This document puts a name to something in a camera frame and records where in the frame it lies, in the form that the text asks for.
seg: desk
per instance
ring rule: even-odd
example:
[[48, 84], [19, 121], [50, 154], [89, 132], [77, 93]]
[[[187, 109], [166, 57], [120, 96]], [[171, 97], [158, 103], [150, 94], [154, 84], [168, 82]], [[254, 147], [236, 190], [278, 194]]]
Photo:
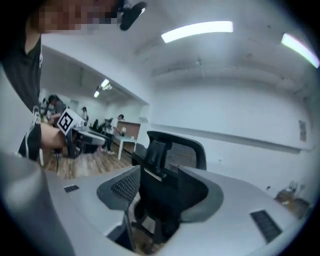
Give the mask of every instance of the desk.
[[78, 130], [74, 129], [77, 131], [81, 137], [81, 141], [85, 144], [90, 144], [90, 145], [96, 145], [96, 146], [102, 146], [105, 144], [105, 139], [101, 136], [98, 136], [96, 134], [93, 134], [91, 131], [84, 131], [84, 130]]
[[119, 145], [119, 153], [118, 153], [118, 159], [121, 159], [121, 153], [122, 153], [122, 149], [124, 147], [124, 142], [131, 142], [134, 143], [134, 150], [136, 151], [136, 146], [137, 146], [137, 140], [135, 138], [131, 138], [131, 137], [126, 137], [126, 136], [120, 136], [119, 134], [115, 134], [114, 137], [120, 141], [120, 145]]
[[275, 200], [283, 207], [287, 208], [297, 219], [302, 219], [305, 215], [310, 213], [310, 204], [301, 199], [295, 198], [295, 194], [286, 189], [280, 191]]

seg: ceiling light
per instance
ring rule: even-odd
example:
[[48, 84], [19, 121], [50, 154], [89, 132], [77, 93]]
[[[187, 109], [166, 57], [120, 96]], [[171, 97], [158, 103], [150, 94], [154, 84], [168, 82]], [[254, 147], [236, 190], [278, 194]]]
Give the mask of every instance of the ceiling light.
[[208, 21], [203, 23], [196, 23], [192, 25], [183, 26], [161, 35], [165, 43], [172, 42], [177, 39], [213, 32], [229, 32], [234, 31], [232, 21]]
[[111, 84], [109, 83], [106, 87], [104, 87], [102, 90], [105, 91], [105, 90], [111, 90], [112, 89], [112, 86]]
[[143, 14], [145, 12], [145, 10], [146, 10], [146, 8], [142, 8], [140, 15]]
[[101, 84], [101, 88], [105, 88], [108, 84], [109, 84], [109, 80], [108, 79], [104, 79], [104, 81]]
[[316, 68], [319, 67], [320, 62], [317, 56], [291, 35], [285, 33], [282, 37], [281, 43], [302, 55]]

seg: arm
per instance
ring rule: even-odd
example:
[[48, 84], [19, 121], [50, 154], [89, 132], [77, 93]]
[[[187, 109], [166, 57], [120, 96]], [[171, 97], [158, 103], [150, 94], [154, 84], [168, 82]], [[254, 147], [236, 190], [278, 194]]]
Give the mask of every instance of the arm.
[[41, 134], [42, 149], [61, 149], [67, 145], [65, 135], [58, 128], [41, 123]]

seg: white wall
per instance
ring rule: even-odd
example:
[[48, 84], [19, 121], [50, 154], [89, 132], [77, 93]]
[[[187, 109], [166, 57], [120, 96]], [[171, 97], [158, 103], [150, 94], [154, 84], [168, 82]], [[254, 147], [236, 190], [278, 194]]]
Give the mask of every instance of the white wall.
[[82, 114], [82, 108], [86, 107], [87, 114], [89, 116], [89, 122], [88, 124], [94, 124], [95, 120], [98, 119], [98, 123], [101, 124], [105, 121], [105, 118], [107, 117], [107, 109], [108, 106], [106, 104], [103, 104], [102, 102], [99, 102], [98, 100], [91, 99], [89, 97], [83, 97], [83, 96], [76, 96], [73, 97], [74, 100], [79, 102], [77, 113], [79, 115]]
[[123, 114], [126, 122], [140, 124], [139, 115], [143, 106], [141, 102], [135, 99], [111, 102], [108, 104], [106, 115], [108, 118], [116, 118]]
[[[159, 87], [153, 122], [310, 149], [310, 121], [302, 102], [262, 84], [225, 81]], [[299, 120], [307, 142], [300, 141]]]
[[[221, 133], [311, 149], [318, 131], [311, 128], [308, 110], [299, 100], [262, 85], [229, 81], [158, 87], [153, 102], [148, 129], [199, 141], [210, 171], [264, 191], [271, 186], [272, 196], [295, 180], [306, 184], [301, 197], [315, 200], [320, 177], [314, 151], [297, 154], [208, 138], [210, 132]], [[307, 124], [307, 142], [300, 141], [299, 120]]]
[[63, 34], [45, 34], [41, 38], [44, 46], [84, 63], [116, 82], [125, 92], [150, 103], [153, 84], [150, 77], [133, 72], [87, 39], [85, 36]]

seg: black office chair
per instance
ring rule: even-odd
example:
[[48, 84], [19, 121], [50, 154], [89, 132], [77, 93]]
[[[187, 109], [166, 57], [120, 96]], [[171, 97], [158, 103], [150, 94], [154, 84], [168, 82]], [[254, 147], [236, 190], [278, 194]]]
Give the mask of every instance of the black office chair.
[[[141, 166], [140, 201], [134, 208], [136, 223], [133, 226], [153, 238], [155, 244], [166, 242], [178, 229], [181, 213], [207, 196], [207, 190], [193, 189], [186, 196], [186, 179], [178, 175], [179, 166], [207, 169], [203, 146], [192, 139], [158, 131], [148, 131], [149, 146], [137, 144], [132, 154], [132, 165]], [[149, 216], [155, 220], [154, 234], [142, 223]]]

